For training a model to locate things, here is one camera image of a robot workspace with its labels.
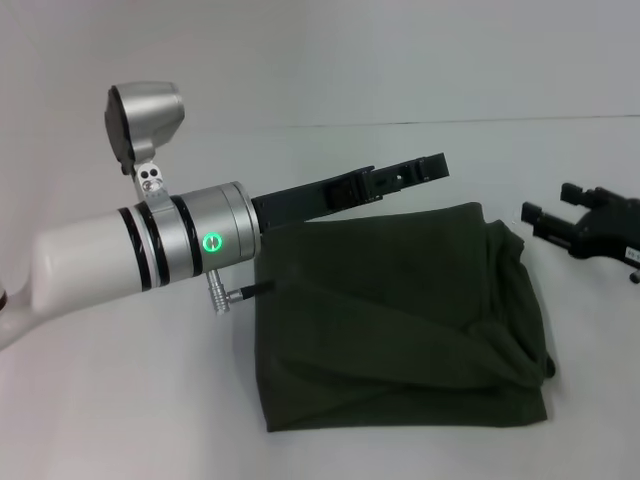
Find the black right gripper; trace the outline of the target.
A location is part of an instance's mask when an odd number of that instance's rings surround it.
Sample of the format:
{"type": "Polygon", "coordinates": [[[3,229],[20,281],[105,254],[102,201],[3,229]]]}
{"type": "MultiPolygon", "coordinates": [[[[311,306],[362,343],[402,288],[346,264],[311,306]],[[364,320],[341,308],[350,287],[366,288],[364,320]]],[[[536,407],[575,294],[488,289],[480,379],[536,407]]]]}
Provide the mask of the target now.
{"type": "Polygon", "coordinates": [[[563,183],[560,200],[587,208],[576,225],[524,202],[521,220],[532,227],[534,237],[556,246],[571,246],[577,259],[606,257],[639,272],[639,199],[626,198],[601,187],[583,189],[563,183]]]}

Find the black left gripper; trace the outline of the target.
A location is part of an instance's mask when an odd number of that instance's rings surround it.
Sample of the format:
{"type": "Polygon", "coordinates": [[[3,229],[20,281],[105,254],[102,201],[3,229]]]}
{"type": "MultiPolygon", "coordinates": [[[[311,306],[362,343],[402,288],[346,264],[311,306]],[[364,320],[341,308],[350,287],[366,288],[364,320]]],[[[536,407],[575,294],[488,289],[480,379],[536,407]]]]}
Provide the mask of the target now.
{"type": "Polygon", "coordinates": [[[382,169],[373,166],[310,184],[254,197],[259,228],[270,231],[370,203],[372,194],[387,195],[449,176],[444,153],[382,169]]]}

